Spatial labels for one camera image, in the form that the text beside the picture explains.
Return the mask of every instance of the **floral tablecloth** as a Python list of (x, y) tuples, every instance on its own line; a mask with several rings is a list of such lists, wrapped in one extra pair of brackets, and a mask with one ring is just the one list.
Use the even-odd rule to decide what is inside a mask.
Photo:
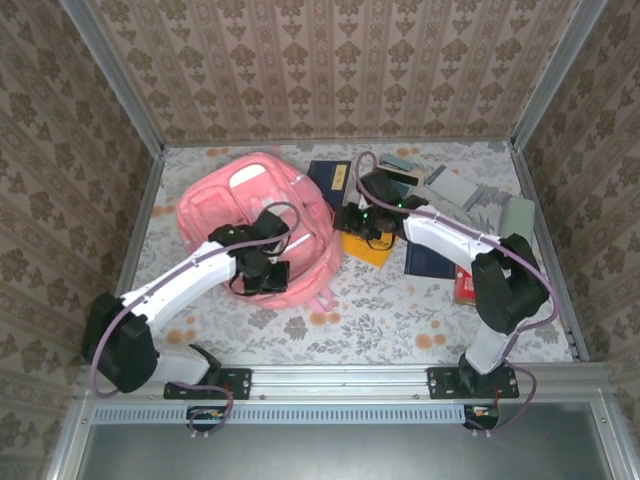
[[(134, 286), (141, 286), (185, 258), (175, 204), (191, 184), (251, 152), (275, 153), (306, 172), (311, 160), (353, 160), (358, 153), (392, 153), (428, 170), (454, 169), (484, 193), (464, 212), (426, 188), (443, 213), (496, 233), (502, 207), (520, 186), (505, 143), (298, 144), (267, 147), (168, 148), (165, 169), (149, 222)], [(534, 246), (538, 261), (540, 256)], [(415, 364), (457, 362), (480, 319), (472, 307), (453, 304), (453, 282), (404, 275), (406, 243), (398, 242), (382, 269), (344, 256), (329, 287), (331, 314), (306, 307), (261, 310), (218, 286), (180, 312), (162, 332), (168, 342), (196, 343), (226, 364)], [(545, 304), (536, 319), (551, 311)], [(561, 322), (522, 335), (511, 359), (571, 361)]]

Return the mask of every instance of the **patterned wallpaper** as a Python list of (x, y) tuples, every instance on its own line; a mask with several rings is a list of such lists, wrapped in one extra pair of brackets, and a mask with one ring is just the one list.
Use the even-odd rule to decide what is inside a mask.
[(507, 136), (577, 0), (92, 0), (166, 142)]
[(609, 1), (525, 149), (590, 353), (638, 440), (639, 62), (640, 2)]
[(0, 478), (39, 478), (149, 154), (56, 1), (0, 2)]

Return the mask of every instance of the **navy book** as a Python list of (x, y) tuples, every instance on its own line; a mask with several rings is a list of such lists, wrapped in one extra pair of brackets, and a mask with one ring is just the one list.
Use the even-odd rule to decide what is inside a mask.
[(342, 207), (350, 169), (351, 162), (313, 160), (309, 164), (307, 175), (318, 185), (322, 196), (334, 211)]
[(456, 264), (430, 248), (407, 243), (404, 274), (453, 280), (456, 278)]

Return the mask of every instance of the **metal base plate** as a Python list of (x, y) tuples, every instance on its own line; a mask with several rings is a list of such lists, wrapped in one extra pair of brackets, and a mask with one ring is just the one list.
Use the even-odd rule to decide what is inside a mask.
[(495, 399), (496, 391), (500, 398), (518, 398), (518, 382), (513, 369), (500, 367), (484, 378), (487, 394), (479, 396), (472, 395), (466, 389), (461, 388), (460, 369), (458, 367), (432, 367), (427, 369), (429, 385), (429, 395), (434, 400), (457, 400), (457, 399)]
[[(249, 400), (251, 394), (251, 369), (223, 368), (220, 371), (218, 386), (226, 388), (233, 394), (234, 400)], [(225, 396), (218, 392), (206, 390), (188, 390), (173, 383), (164, 386), (165, 400), (224, 400)]]

